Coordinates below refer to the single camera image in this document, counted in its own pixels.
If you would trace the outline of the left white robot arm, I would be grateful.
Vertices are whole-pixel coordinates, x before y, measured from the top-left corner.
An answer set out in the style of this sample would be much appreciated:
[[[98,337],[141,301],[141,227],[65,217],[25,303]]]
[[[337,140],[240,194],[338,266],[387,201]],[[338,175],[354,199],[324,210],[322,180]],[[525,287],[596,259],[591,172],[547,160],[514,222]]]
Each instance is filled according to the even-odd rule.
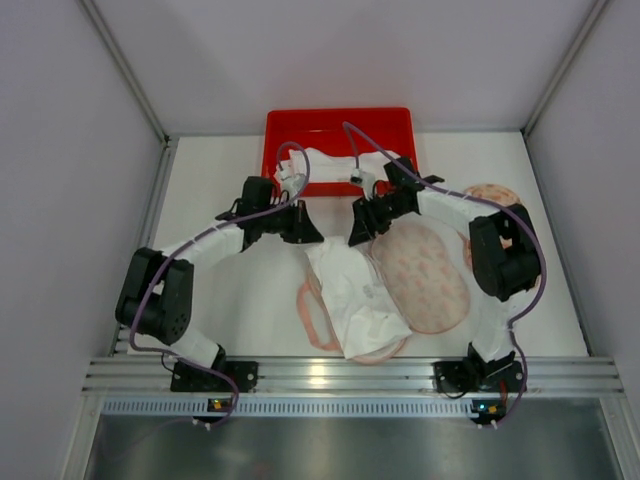
[[[240,254],[265,234],[295,245],[323,241],[301,199],[308,183],[305,174],[286,175],[280,184],[250,176],[231,209],[201,233],[162,250],[138,249],[115,307],[116,321],[130,331],[130,346],[207,373],[222,371],[224,348],[191,325],[196,268]]]

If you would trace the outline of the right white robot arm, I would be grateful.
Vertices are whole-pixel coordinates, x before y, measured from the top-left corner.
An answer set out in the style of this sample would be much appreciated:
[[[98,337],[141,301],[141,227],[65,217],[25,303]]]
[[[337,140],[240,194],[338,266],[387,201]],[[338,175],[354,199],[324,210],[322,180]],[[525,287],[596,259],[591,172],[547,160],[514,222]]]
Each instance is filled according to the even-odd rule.
[[[349,182],[363,196],[352,204],[348,244],[374,241],[408,214],[428,216],[456,230],[469,242],[473,277],[485,295],[467,355],[486,369],[512,361],[514,324],[539,302],[547,276],[528,210],[519,202],[504,206],[451,190],[438,176],[420,176],[407,157],[391,157],[384,170],[390,189],[382,194],[376,192],[373,174],[359,166],[352,170]]]

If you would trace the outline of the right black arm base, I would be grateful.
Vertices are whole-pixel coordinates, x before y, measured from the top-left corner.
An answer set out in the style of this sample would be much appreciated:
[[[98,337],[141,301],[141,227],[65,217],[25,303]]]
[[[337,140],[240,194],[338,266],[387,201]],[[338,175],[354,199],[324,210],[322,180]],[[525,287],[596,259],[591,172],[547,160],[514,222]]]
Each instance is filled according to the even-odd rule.
[[[525,380],[519,361],[462,360],[439,361],[434,364],[435,389],[451,398],[471,393],[517,393]]]

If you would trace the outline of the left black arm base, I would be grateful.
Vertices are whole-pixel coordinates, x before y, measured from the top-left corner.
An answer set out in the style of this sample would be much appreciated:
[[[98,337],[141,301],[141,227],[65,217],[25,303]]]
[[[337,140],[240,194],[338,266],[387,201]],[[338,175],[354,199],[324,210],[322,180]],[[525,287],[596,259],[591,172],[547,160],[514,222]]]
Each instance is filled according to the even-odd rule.
[[[224,364],[222,374],[232,380],[240,393],[253,390],[258,382],[259,363],[255,361],[230,361]],[[229,383],[199,368],[182,362],[173,367],[170,390],[182,393],[231,392]]]

